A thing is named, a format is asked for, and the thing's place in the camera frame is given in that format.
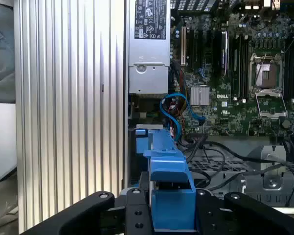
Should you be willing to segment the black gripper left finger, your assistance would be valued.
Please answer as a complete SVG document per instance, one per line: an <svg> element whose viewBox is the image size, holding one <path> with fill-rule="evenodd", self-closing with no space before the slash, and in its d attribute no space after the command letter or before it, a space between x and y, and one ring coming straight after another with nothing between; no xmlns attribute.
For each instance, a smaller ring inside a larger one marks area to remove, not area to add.
<svg viewBox="0 0 294 235"><path fill-rule="evenodd" d="M38 225L25 235L149 235L151 217L144 191L134 188L116 198L98 191Z"/></svg>

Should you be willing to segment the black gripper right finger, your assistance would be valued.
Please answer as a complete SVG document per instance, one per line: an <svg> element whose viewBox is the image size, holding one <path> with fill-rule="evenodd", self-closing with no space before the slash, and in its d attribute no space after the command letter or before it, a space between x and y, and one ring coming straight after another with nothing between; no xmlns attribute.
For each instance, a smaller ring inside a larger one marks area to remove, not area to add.
<svg viewBox="0 0 294 235"><path fill-rule="evenodd" d="M197 190L195 218L199 235L294 235L294 218L239 192Z"/></svg>

